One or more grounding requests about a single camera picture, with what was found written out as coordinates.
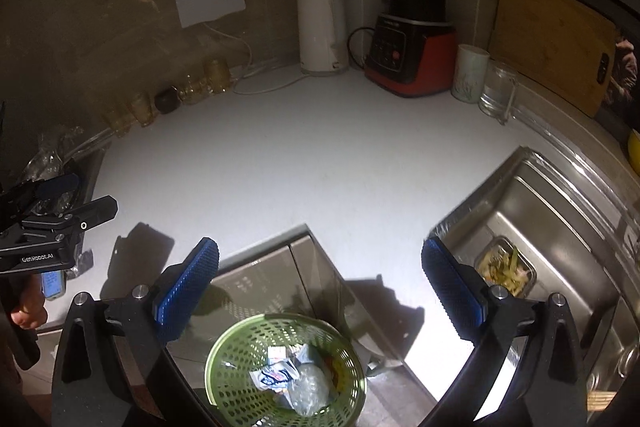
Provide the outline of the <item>person's left hand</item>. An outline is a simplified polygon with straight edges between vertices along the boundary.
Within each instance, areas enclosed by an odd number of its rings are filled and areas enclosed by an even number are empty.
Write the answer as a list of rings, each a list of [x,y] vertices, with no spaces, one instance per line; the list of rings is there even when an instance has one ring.
[[[47,310],[44,307],[46,298],[41,289],[41,277],[32,274],[25,282],[21,292],[20,303],[12,310],[11,319],[14,324],[25,331],[38,329],[46,324]]]

